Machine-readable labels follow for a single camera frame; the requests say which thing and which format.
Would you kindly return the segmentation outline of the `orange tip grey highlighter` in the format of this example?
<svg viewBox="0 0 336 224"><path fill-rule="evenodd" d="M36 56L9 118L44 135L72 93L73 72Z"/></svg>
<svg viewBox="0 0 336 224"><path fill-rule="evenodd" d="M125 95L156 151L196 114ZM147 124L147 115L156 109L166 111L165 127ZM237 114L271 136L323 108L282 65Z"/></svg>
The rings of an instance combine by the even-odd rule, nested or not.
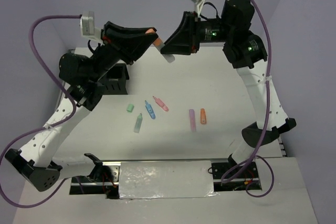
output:
<svg viewBox="0 0 336 224"><path fill-rule="evenodd" d="M155 47L156 49L159 51L159 53L164 57L164 59L168 62L168 63L172 63L175 61L175 57L173 54L166 54L162 52L163 47L165 46L165 44L161 41L160 43L156 43Z"/></svg>

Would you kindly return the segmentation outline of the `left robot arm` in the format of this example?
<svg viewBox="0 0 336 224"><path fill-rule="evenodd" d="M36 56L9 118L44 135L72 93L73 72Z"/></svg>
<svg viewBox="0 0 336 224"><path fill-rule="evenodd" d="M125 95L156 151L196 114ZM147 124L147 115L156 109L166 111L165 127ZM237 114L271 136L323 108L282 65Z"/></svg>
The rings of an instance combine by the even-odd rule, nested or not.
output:
<svg viewBox="0 0 336 224"><path fill-rule="evenodd" d="M131 65L157 40L155 28L125 28L107 22L90 57L64 54L59 77L70 87L45 125L20 149L9 149L5 158L38 191L46 191L58 180L86 176L98 181L103 174L100 159L90 153L78 158L54 158L73 129L100 102L104 87L99 82L120 60Z"/></svg>

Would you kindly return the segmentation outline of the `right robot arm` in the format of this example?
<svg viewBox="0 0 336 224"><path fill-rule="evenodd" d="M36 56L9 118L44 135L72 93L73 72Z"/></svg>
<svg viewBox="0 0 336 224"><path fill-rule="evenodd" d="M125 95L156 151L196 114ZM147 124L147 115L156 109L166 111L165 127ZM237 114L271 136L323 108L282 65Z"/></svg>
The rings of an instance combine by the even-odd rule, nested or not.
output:
<svg viewBox="0 0 336 224"><path fill-rule="evenodd" d="M198 52L201 43L223 42L224 55L241 77L256 115L256 122L241 132L243 142L229 155L228 171L233 177L246 172L243 161L250 158L261 136L266 145L297 125L283 110L272 80L266 76L264 43L250 31L254 12L250 0L225 0L221 15L205 21L196 12L185 11L160 50L163 55L190 55Z"/></svg>

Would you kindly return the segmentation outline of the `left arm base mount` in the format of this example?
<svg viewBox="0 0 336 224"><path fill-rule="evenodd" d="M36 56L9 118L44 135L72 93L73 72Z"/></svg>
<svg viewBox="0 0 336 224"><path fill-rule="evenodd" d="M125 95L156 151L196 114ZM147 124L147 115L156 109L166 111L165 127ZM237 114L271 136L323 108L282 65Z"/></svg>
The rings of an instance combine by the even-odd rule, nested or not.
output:
<svg viewBox="0 0 336 224"><path fill-rule="evenodd" d="M76 176L71 179L69 195L100 195L106 199L120 199L119 177L121 164L103 165L89 176Z"/></svg>

